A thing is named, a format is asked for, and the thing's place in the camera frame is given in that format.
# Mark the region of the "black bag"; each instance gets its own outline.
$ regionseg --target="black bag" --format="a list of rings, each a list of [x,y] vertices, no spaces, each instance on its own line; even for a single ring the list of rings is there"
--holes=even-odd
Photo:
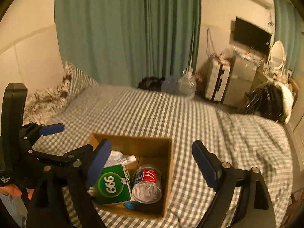
[[[281,90],[273,85],[266,85],[252,93],[246,93],[249,102],[242,110],[242,114],[260,112],[262,117],[273,121],[283,120],[283,105]]]
[[[143,90],[160,92],[162,91],[161,87],[164,80],[164,77],[162,77],[161,79],[154,77],[146,77],[138,83],[138,88]]]

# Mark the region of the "plastic bag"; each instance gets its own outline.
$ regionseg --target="plastic bag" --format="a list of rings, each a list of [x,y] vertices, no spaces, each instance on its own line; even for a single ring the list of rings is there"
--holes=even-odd
[[[265,85],[252,93],[246,94],[249,102],[241,111],[242,114],[260,112],[262,117],[282,122],[283,105],[281,90],[273,85]]]
[[[163,81],[161,91],[164,93],[175,94],[178,79],[178,77],[172,75],[169,76]]]

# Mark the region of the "white drawer unit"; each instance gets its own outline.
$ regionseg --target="white drawer unit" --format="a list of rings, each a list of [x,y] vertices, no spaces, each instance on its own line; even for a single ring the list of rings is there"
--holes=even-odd
[[[221,101],[229,77],[230,66],[222,65],[217,60],[211,60],[205,98]]]

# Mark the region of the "red label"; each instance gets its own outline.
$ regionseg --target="red label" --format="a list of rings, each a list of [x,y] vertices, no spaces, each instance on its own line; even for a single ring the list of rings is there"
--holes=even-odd
[[[156,183],[156,173],[154,170],[143,170],[143,182],[153,182]]]

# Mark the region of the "human hand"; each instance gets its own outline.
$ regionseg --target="human hand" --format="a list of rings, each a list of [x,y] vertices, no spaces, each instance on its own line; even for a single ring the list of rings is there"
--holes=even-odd
[[[29,199],[32,198],[33,192],[34,192],[33,189],[28,191],[27,196],[28,196]],[[12,196],[16,196],[16,197],[21,196],[21,190],[14,184],[10,184],[10,185],[7,185],[5,187],[1,187],[0,188],[0,193],[4,194],[4,195],[12,195]]]

